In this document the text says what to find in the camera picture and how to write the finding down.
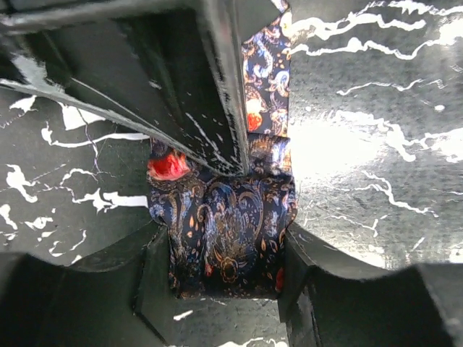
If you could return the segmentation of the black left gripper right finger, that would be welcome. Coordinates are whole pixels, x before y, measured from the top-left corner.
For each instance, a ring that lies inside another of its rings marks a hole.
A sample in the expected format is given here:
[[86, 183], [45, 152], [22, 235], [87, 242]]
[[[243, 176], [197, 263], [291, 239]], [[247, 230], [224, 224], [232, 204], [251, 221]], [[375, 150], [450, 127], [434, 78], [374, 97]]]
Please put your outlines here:
[[387, 270], [290, 225], [280, 320], [291, 346], [460, 346], [462, 266]]

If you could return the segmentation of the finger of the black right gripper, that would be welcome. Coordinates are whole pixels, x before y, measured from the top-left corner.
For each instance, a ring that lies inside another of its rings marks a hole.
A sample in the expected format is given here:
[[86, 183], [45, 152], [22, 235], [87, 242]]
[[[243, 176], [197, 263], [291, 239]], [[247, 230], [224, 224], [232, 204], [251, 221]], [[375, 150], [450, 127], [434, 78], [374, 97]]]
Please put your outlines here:
[[279, 15], [272, 1], [3, 1], [1, 86], [242, 175], [250, 160], [241, 47]]

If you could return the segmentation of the dark floral red-dotted tie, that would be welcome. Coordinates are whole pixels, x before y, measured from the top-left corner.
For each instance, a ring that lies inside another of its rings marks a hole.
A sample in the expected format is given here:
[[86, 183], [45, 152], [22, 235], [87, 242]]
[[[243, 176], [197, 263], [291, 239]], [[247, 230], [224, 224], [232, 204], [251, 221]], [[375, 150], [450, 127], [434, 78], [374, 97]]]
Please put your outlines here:
[[148, 209], [169, 235], [175, 296], [275, 299], [284, 286], [284, 240], [297, 215], [287, 136], [290, 26], [279, 16], [242, 45], [250, 172], [217, 176], [151, 140]]

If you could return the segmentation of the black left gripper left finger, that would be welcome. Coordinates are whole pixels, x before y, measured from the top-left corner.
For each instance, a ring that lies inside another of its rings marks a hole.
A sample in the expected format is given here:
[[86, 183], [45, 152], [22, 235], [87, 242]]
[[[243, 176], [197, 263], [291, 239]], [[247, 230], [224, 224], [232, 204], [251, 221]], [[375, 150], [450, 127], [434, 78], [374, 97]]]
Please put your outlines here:
[[166, 346], [169, 240], [157, 223], [70, 266], [1, 254], [3, 346]]

